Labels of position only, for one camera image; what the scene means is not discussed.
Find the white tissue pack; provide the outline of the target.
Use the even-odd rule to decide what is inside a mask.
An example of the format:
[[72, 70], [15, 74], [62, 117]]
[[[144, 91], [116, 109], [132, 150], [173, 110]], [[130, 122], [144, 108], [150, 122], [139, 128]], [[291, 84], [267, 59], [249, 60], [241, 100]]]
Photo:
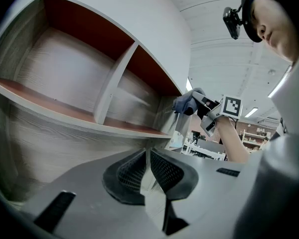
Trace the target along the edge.
[[183, 146], [183, 135], [175, 130], [169, 143], [169, 148], [181, 148]]

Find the white shelf rack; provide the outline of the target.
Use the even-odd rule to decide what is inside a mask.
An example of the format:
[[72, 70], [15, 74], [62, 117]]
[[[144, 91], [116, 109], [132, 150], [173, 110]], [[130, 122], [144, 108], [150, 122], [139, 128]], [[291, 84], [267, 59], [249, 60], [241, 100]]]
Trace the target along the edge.
[[244, 147], [251, 153], [260, 150], [270, 139], [271, 132], [257, 128], [256, 132], [240, 131], [240, 139]]

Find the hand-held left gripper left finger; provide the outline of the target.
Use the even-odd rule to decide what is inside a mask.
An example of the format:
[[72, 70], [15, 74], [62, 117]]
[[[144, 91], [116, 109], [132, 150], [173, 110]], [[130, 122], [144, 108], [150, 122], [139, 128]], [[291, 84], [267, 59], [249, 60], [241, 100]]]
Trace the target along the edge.
[[162, 237], [145, 210], [146, 150], [75, 166], [23, 205], [22, 214], [54, 237]]

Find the dark blue cloth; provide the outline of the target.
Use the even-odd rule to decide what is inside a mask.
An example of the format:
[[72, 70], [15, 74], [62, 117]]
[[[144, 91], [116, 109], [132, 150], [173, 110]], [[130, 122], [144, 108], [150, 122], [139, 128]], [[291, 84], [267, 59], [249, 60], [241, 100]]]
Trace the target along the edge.
[[175, 113], [185, 114], [187, 116], [191, 116], [195, 113], [199, 115], [200, 104], [199, 102], [192, 96], [194, 92], [198, 92], [200, 94], [205, 95], [205, 92], [201, 88], [194, 88], [184, 95], [177, 97], [173, 101], [172, 110]]

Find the grey wooden shelf unit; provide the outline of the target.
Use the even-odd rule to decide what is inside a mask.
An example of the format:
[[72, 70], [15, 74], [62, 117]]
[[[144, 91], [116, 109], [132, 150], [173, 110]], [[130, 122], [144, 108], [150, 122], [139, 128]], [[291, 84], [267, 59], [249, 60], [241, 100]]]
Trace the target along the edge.
[[72, 167], [170, 147], [188, 30], [168, 0], [18, 0], [0, 31], [0, 193], [22, 204]]

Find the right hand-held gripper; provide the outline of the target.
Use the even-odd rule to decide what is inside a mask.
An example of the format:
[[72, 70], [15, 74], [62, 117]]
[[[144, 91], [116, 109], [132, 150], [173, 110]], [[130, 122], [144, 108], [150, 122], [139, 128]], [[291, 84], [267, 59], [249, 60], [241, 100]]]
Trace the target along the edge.
[[242, 100], [236, 96], [223, 96], [218, 102], [194, 91], [192, 97], [197, 103], [197, 114], [202, 119], [200, 126], [209, 137], [214, 134], [218, 117], [239, 119], [242, 114]]

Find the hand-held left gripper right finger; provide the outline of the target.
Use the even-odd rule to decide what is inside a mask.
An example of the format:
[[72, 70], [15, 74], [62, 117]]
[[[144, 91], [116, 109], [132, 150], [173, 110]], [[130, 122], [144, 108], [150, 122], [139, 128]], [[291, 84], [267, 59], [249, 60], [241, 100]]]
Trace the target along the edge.
[[151, 148], [150, 168], [166, 199], [162, 230], [171, 235], [220, 203], [243, 165]]

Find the person's right forearm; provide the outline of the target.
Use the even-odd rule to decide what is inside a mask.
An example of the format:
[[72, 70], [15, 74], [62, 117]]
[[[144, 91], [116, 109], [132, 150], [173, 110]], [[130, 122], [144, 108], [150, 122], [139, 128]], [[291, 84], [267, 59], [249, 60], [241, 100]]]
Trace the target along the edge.
[[243, 146], [229, 118], [225, 116], [219, 117], [216, 120], [216, 128], [225, 147], [228, 161], [246, 163], [249, 159], [249, 152]]

